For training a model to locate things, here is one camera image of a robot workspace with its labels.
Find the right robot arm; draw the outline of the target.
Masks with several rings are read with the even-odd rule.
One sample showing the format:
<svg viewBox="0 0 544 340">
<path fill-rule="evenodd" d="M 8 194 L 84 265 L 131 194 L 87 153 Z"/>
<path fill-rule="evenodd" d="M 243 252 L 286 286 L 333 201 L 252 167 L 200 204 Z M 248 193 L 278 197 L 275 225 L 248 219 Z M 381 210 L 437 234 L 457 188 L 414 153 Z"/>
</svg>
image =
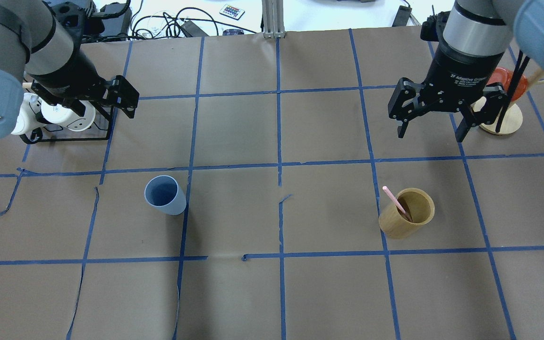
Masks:
<svg viewBox="0 0 544 340">
<path fill-rule="evenodd" d="M 462 114 L 458 142 L 482 124 L 500 131 L 529 61 L 544 70 L 544 0 L 456 0 L 422 23 L 420 37 L 438 47 L 425 80 L 402 77 L 391 95 L 399 138 L 431 111 Z"/>
</svg>

